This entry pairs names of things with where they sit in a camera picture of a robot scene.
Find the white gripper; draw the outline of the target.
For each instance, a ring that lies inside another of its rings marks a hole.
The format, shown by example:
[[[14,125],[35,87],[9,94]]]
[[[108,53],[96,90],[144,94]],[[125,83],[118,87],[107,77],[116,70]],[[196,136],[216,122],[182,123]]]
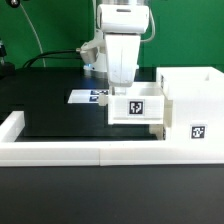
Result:
[[[149,7],[145,5],[100,4],[97,25],[104,34],[107,75],[112,96],[118,87],[131,87],[137,69],[141,35],[149,24]]]

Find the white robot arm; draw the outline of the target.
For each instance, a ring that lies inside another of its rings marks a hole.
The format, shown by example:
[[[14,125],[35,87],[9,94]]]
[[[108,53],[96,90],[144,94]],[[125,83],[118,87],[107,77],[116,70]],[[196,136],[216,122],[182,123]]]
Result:
[[[124,95],[135,79],[141,43],[151,41],[155,23],[146,0],[92,0],[94,38],[80,48],[86,67],[106,73],[113,95]]]

